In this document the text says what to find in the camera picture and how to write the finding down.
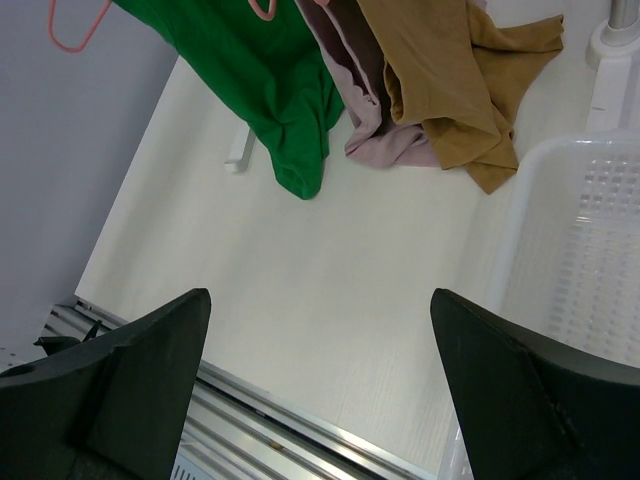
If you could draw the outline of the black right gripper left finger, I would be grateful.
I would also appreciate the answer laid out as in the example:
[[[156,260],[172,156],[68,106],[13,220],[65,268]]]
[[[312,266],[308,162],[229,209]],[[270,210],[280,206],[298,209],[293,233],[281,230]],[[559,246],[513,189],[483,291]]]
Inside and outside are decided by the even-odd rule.
[[[4,479],[167,479],[199,369],[210,294],[1,375]]]

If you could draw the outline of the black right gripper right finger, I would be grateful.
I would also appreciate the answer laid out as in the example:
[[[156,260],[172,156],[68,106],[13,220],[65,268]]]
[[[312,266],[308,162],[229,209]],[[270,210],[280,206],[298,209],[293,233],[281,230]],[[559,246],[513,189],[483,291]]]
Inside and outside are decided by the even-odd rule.
[[[430,315],[477,479],[636,479],[639,371],[447,289]]]

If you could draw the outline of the green tank top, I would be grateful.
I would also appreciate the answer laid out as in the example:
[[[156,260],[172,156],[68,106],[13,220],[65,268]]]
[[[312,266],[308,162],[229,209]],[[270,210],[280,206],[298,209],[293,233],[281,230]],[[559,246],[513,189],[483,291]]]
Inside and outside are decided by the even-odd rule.
[[[329,132],[344,103],[296,4],[272,21],[246,1],[121,1],[155,30],[267,148],[277,182],[302,200],[321,189]]]

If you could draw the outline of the pink hanger of green top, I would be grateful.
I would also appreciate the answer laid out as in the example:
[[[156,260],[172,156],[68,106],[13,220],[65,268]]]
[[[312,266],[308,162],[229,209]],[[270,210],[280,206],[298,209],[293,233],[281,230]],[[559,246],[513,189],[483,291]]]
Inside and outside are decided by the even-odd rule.
[[[111,0],[50,0],[46,30],[60,51],[82,52],[111,9]]]

